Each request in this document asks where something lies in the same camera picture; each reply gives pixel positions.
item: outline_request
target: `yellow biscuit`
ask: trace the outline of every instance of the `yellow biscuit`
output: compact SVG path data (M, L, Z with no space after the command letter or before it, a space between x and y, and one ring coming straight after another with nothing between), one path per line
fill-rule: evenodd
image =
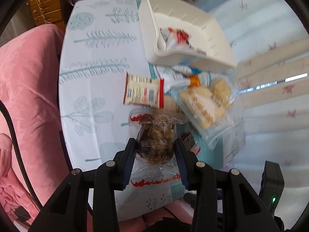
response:
M189 88L180 93L202 129L215 125L225 115L220 101L204 86Z
M220 99L225 109L231 107L232 90L223 78L215 78L211 82L211 92Z

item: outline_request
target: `bolt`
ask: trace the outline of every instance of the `bolt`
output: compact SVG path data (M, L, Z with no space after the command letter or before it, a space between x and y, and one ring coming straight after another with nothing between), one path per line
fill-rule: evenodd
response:
M116 163L113 160L109 160L108 162L106 162L106 165L108 167L113 167Z
M204 162L202 162L202 161L198 161L197 163L196 163L196 165L198 166L198 167L205 167L205 163Z
M239 175L239 170L236 169L236 168L233 168L233 169L231 170L231 173L232 173L233 175Z
M73 174L73 175L78 175L79 173L80 173L80 169L78 169L78 168L75 168L71 171L71 174Z

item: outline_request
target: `barcode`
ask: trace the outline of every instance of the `barcode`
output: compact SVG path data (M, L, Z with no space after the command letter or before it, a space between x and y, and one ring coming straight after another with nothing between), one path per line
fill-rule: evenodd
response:
M148 94L148 101L149 101L149 102L154 102L154 100L155 100L155 99L154 99L154 98L155 98L155 97L154 97L154 96L155 96L154 94L155 94L154 89L149 89L149 94Z

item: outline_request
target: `table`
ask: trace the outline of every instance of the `table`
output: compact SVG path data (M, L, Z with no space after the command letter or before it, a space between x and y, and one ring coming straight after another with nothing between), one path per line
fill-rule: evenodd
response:
M123 105L126 72L155 77L144 53L137 2L77 2L66 28L59 71L61 123L73 168L96 169L136 137L137 129L127 125L136 106ZM181 183L149 191L115 191L118 220L140 216L183 194Z

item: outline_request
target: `white plastic bin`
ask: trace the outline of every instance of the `white plastic bin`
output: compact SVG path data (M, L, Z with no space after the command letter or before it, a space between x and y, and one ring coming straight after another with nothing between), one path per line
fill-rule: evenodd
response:
M233 52L216 19L182 0L142 0L138 10L147 60L172 66L191 66L213 72L237 67ZM191 35L190 44L206 55L184 50L166 51L160 28L179 28Z

